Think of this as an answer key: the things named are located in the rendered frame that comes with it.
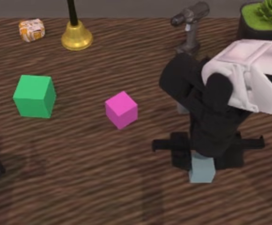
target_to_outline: plant pot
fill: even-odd
[[[241,17],[240,17],[238,32],[237,32],[237,37],[236,37],[237,40],[256,39],[256,40],[272,41],[272,30],[255,30],[247,25],[247,23],[243,17],[243,14],[242,14],[243,7],[246,5],[256,4],[256,3],[259,3],[259,2],[245,3],[241,6],[241,8],[240,8]]]

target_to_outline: cube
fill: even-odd
[[[216,174],[214,159],[204,157],[197,152],[193,152],[191,157],[190,183],[211,183]]]
[[[105,101],[106,115],[118,128],[123,129],[138,118],[138,105],[125,91]]]
[[[23,117],[50,118],[56,100],[51,77],[22,75],[13,100]]]

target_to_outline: light blue cube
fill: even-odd
[[[192,154],[192,169],[189,171],[190,183],[211,183],[216,174],[213,158],[200,155],[197,152]]]

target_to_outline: brass bell-shaped base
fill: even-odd
[[[89,30],[87,30],[81,21],[78,21],[77,26],[72,26],[68,22],[66,31],[61,38],[62,45],[71,51],[79,51],[88,48],[93,41],[93,36]]]

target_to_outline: magenta block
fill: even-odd
[[[122,91],[105,101],[106,115],[112,123],[122,129],[138,118],[138,105]]]

